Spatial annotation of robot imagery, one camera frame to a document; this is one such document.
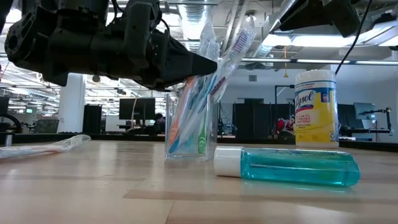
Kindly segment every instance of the yellow label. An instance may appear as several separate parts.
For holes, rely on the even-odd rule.
[[[338,141],[336,83],[305,82],[295,86],[296,142]]]

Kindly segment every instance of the mouthwash bottle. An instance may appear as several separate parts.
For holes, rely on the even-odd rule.
[[[347,152],[218,146],[216,175],[306,184],[352,186],[361,178]]]

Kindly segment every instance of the wooden table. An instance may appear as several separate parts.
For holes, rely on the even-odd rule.
[[[341,150],[363,172],[350,189],[216,177],[212,161],[164,161],[161,143],[92,141],[0,162],[0,223],[398,223],[398,154]]]

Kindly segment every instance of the white bottle cap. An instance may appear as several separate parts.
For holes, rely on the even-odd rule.
[[[216,175],[241,177],[242,147],[217,146],[214,153]]]

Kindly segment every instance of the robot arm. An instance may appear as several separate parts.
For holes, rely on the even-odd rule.
[[[108,5],[109,0],[59,0],[54,11],[36,4],[23,8],[4,45],[9,61],[60,86],[75,72],[129,78],[158,91],[216,71],[216,62],[189,52],[168,29],[156,29],[159,0],[129,0],[123,15],[106,26]]]

